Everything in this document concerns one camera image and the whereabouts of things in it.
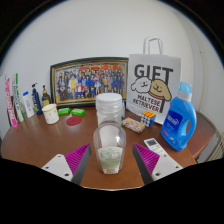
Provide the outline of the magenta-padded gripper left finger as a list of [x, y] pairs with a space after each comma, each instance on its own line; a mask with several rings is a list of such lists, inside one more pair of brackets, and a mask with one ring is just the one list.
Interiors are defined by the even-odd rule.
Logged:
[[57, 154], [42, 169], [79, 185], [91, 155], [91, 144], [83, 145], [66, 155]]

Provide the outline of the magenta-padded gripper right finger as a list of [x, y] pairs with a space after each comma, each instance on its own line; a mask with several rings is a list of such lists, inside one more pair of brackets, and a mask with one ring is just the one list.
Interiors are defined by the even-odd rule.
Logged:
[[137, 143], [133, 144], [133, 155], [145, 185], [182, 169], [167, 153], [158, 154]]

